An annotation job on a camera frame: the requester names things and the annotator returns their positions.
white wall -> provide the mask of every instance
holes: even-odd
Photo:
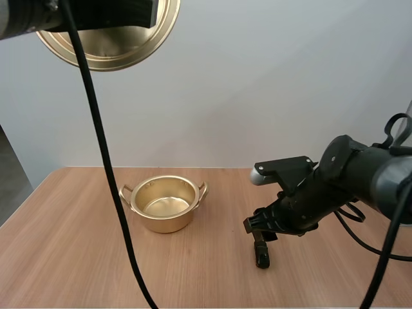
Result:
[[[117,166],[251,167],[337,135],[370,144],[412,97],[412,1],[182,0],[165,44],[94,73]],[[0,42],[0,123],[33,186],[100,165],[80,73],[36,35]]]

round lid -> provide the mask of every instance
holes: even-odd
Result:
[[[159,0],[156,26],[137,26],[79,31],[89,68],[115,71],[150,56],[167,38],[178,16],[180,0]],[[78,66],[67,32],[39,31],[41,41],[58,57]]]

pot handle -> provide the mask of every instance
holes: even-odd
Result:
[[[124,193],[123,193],[124,189],[128,190],[129,192],[133,192],[133,189],[132,189],[130,186],[128,186],[128,185],[123,185],[123,187],[121,187],[121,188],[119,189],[119,191],[118,191],[118,195],[120,196],[120,199],[121,199],[127,206],[129,206],[129,208],[130,208],[131,210],[133,210],[130,201],[128,201],[128,200],[124,197]]]
[[[203,189],[203,192],[199,198],[199,202],[198,204],[195,206],[194,209],[198,208],[200,203],[203,203],[203,201],[205,200],[206,195],[209,193],[209,185],[207,184],[207,182],[202,182],[201,185],[199,186],[199,191],[201,191]]]

black cable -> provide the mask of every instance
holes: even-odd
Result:
[[[337,219],[340,221],[340,223],[343,225],[343,227],[345,228],[345,230],[348,232],[348,234],[358,243],[360,244],[362,247],[364,247],[366,250],[369,250],[375,254],[381,255],[382,251],[373,248],[371,246],[369,246],[368,244],[366,244],[365,242],[363,242],[363,240],[361,240],[349,227],[349,225],[345,222],[345,220],[341,217],[341,215],[339,213],[337,213],[336,211],[334,212]],[[391,254],[389,256],[391,259],[396,259],[397,261],[404,261],[404,262],[412,262],[412,256],[398,256],[396,254]]]
[[[372,281],[366,292],[365,298],[360,306],[360,309],[368,309],[372,305],[372,302],[378,292],[380,283],[385,274],[386,266],[388,265],[389,257],[391,255],[392,247],[395,242],[395,238],[398,234],[400,221],[406,207],[409,205],[412,198],[412,183],[410,183],[400,195],[399,203],[393,214],[391,224],[389,225],[388,232],[386,233],[384,245],[382,247],[382,253],[378,260],[375,273],[373,274]]]
[[[86,60],[86,56],[83,51],[82,43],[79,38],[79,34],[76,29],[76,24],[71,12],[70,4],[68,0],[60,0],[59,5],[62,9],[62,16],[66,26],[68,27],[69,36],[73,49],[76,53],[77,62],[79,64],[80,72],[82,73],[84,87],[89,100],[89,106],[91,111],[91,117],[93,118],[93,124],[95,125],[96,135],[98,144],[100,147],[100,152],[102,153],[103,166],[108,178],[109,188],[111,191],[111,196],[115,202],[115,207],[120,221],[120,226],[122,227],[124,242],[126,243],[127,254],[129,256],[131,268],[135,274],[137,283],[143,293],[144,298],[152,309],[158,309],[152,297],[149,294],[149,291],[146,288],[143,277],[139,271],[137,265],[135,251],[133,250],[133,243],[131,241],[129,227],[127,225],[126,215],[124,214],[122,202],[117,192],[117,185],[115,180],[115,175],[113,174],[113,169],[110,162],[109,149],[106,143],[106,137],[104,136],[104,130],[102,125],[102,119],[100,117],[100,112],[98,110],[96,93],[93,87],[93,81],[91,79],[91,74],[89,71],[89,66]]]
[[[351,220],[353,220],[353,221],[359,222],[359,223],[362,223],[363,221],[365,221],[366,217],[365,217],[365,215],[363,214],[363,212],[361,212],[360,209],[358,209],[357,207],[355,207],[354,205],[352,205],[352,204],[349,203],[349,202],[346,203],[346,206],[347,206],[351,211],[353,211],[357,216],[354,216],[353,214],[350,214],[349,212],[346,212],[346,211],[344,211],[344,210],[341,209],[341,208],[339,208],[339,209],[337,210],[337,212],[338,212],[339,214],[342,214],[343,216],[345,216],[345,217],[347,217],[347,218],[349,218],[349,219],[351,219]]]

pot rim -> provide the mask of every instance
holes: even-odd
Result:
[[[137,206],[136,206],[136,195],[137,192],[143,187],[145,186],[147,183],[153,181],[153,180],[157,180],[157,179],[161,179],[161,178],[177,178],[180,180],[183,180],[184,182],[187,182],[189,185],[191,185],[191,187],[194,189],[194,200],[193,202],[189,205],[188,208],[186,208],[184,211],[178,212],[177,214],[173,214],[172,216],[165,216],[165,217],[160,217],[160,216],[153,216],[151,214],[147,214],[143,211],[141,211]],[[181,176],[176,176],[176,175],[160,175],[160,176],[154,176],[154,177],[150,177],[146,180],[144,180],[143,182],[139,183],[132,191],[131,193],[131,197],[130,197],[130,204],[134,210],[134,212],[136,212],[137,214],[141,215],[142,217],[145,217],[147,219],[152,219],[152,220],[170,220],[170,219],[174,219],[180,216],[183,216],[184,214],[187,214],[188,212],[191,212],[193,210],[193,208],[195,208],[195,206],[197,206],[197,204],[199,204],[199,198],[200,198],[200,194],[199,194],[199,187],[192,181],[190,181],[187,178],[181,177]]]

